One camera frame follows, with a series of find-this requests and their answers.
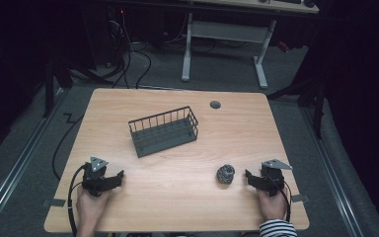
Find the metal floor rail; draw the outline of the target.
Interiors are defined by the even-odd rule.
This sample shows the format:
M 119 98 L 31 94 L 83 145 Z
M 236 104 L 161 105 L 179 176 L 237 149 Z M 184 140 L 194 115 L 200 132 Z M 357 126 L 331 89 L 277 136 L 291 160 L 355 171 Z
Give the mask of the metal floor rail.
M 321 160 L 324 174 L 334 196 L 338 210 L 340 211 L 344 225 L 349 233 L 349 236 L 364 237 L 362 228 L 358 223 L 350 201 L 346 196 L 340 179 L 337 176 L 336 170 L 331 162 L 330 155 L 324 145 L 324 142 L 321 138 L 318 137 L 317 133 L 314 130 L 311 112 L 306 108 L 300 108 L 299 111 L 302 115 L 302 118 L 305 120 L 308 130 L 312 135 L 315 146 L 317 147 L 318 157 Z
M 13 190 L 18 185 L 33 153 L 45 132 L 54 111 L 68 95 L 68 89 L 57 89 L 54 105 L 48 115 L 44 115 L 45 93 L 36 94 L 33 103 L 16 119 L 8 135 L 0 145 L 0 213 Z

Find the white-framed background desk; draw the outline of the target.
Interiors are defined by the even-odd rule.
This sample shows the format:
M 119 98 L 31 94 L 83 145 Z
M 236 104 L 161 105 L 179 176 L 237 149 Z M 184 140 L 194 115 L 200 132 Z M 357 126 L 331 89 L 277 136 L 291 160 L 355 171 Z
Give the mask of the white-framed background desk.
M 303 0 L 189 0 L 194 7 L 196 3 L 212 4 L 213 6 L 242 7 L 247 10 L 265 10 L 268 13 L 318 14 L 320 9 L 315 6 L 308 8 Z M 267 81 L 263 68 L 265 53 L 271 40 L 276 18 L 269 21 L 266 27 L 254 27 L 236 23 L 218 23 L 207 20 L 194 20 L 192 13 L 188 13 L 186 51 L 183 61 L 182 80 L 190 79 L 191 40 L 193 38 L 211 40 L 232 40 L 240 42 L 259 43 L 262 47 L 259 54 L 253 57 L 259 85 L 267 88 Z

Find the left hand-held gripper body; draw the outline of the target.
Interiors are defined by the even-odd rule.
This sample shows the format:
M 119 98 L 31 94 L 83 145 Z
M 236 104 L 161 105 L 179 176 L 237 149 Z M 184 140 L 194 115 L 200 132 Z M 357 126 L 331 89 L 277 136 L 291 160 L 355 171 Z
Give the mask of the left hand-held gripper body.
M 95 156 L 85 164 L 82 187 L 91 196 L 99 197 L 102 192 L 111 190 L 110 182 L 105 178 L 108 162 Z

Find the person's right hand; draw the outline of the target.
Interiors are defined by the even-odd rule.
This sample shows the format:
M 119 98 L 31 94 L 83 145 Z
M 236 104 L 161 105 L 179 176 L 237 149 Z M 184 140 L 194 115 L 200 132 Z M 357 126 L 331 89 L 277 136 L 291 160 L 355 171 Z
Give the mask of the person's right hand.
M 283 220 L 285 218 L 287 212 L 286 190 L 273 197 L 270 197 L 267 192 L 261 190 L 257 190 L 257 194 L 260 201 L 260 211 L 265 221 L 274 219 Z

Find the steel wool scourer ball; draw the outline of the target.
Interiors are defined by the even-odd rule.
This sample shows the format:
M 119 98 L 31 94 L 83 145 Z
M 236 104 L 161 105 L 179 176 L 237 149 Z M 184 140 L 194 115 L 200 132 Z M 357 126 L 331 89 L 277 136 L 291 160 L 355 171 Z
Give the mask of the steel wool scourer ball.
M 235 168 L 230 164 L 221 166 L 216 172 L 216 179 L 220 184 L 230 185 L 235 176 Z

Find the person's left hand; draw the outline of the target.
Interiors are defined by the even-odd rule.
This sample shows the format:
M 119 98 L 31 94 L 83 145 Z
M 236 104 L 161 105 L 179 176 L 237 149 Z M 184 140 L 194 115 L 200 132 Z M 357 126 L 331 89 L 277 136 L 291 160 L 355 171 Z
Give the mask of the person's left hand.
M 106 208 L 107 201 L 112 192 L 101 193 L 99 197 L 92 196 L 81 187 L 77 190 L 77 208 L 79 213 L 79 229 L 95 229 Z

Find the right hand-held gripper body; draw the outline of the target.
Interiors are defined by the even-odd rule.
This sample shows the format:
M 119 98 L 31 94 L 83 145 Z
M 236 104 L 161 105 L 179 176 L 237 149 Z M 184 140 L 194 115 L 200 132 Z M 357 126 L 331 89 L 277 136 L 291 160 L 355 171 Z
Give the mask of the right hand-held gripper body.
M 273 197 L 284 188 L 283 170 L 292 170 L 292 166 L 278 159 L 264 161 L 262 163 L 261 175 L 265 179 L 268 194 Z

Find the black metal stand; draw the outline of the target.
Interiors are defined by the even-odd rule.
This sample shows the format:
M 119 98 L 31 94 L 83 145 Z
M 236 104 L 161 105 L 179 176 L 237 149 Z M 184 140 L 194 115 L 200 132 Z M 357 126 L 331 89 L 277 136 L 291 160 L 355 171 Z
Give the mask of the black metal stand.
M 269 100 L 275 100 L 284 95 L 298 94 L 297 105 L 303 107 L 314 107 L 314 113 L 312 116 L 312 129 L 315 135 L 321 139 L 321 123 L 325 99 L 325 87 L 326 87 L 326 71 L 325 69 L 316 72 L 313 76 L 305 79 L 301 82 L 293 83 L 279 91 L 271 93 L 266 97 Z
M 70 89 L 73 86 L 68 64 L 63 58 L 52 58 L 45 66 L 45 118 L 49 117 L 54 106 L 54 81 L 57 81 L 62 89 Z

